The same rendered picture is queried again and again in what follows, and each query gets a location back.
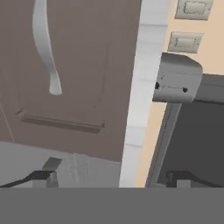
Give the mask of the brown cupboard door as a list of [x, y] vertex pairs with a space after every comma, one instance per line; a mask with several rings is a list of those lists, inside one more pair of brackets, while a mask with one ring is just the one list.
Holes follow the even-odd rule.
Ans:
[[17, 144], [119, 161], [142, 0], [47, 0], [61, 95], [32, 33], [34, 0], [0, 0], [0, 100]]

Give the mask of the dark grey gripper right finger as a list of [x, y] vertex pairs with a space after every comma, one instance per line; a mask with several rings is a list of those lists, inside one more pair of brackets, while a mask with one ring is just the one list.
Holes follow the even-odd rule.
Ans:
[[170, 188], [177, 187], [179, 180], [190, 180], [197, 184], [202, 184], [203, 186], [224, 188], [224, 185], [215, 184], [215, 183], [209, 182], [207, 180], [198, 178], [190, 171], [168, 171], [166, 173], [166, 186], [167, 187], [170, 187]]

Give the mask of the grey textured block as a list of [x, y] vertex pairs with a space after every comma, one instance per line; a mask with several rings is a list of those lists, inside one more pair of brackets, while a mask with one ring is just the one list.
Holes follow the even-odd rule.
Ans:
[[43, 170], [52, 171], [50, 182], [59, 188], [117, 188], [121, 163], [68, 154], [64, 158], [49, 157]]

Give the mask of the pale grey rounded box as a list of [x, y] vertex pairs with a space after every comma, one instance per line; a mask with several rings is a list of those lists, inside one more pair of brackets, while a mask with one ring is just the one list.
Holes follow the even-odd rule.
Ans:
[[181, 54], [163, 52], [152, 100], [154, 102], [192, 102], [202, 81], [200, 63]]

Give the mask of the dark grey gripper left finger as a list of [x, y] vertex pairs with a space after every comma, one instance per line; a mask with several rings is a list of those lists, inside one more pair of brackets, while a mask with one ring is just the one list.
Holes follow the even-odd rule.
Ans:
[[11, 188], [14, 186], [20, 186], [28, 182], [31, 182], [31, 186], [33, 188], [54, 188], [59, 186], [56, 171], [42, 170], [42, 171], [33, 171], [25, 178], [10, 182], [5, 185], [0, 185], [0, 188]]

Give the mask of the dark grey appliance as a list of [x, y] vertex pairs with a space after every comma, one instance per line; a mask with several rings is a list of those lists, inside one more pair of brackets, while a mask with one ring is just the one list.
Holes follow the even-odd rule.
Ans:
[[[193, 102], [166, 105], [145, 185], [167, 187], [168, 171], [224, 186], [224, 75], [205, 74]], [[209, 186], [179, 180], [177, 187]]]

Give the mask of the white cupboard side panel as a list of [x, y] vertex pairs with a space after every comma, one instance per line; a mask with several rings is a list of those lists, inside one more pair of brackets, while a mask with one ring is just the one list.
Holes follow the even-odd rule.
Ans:
[[162, 54], [169, 0], [142, 0], [131, 82], [120, 187], [134, 187]]

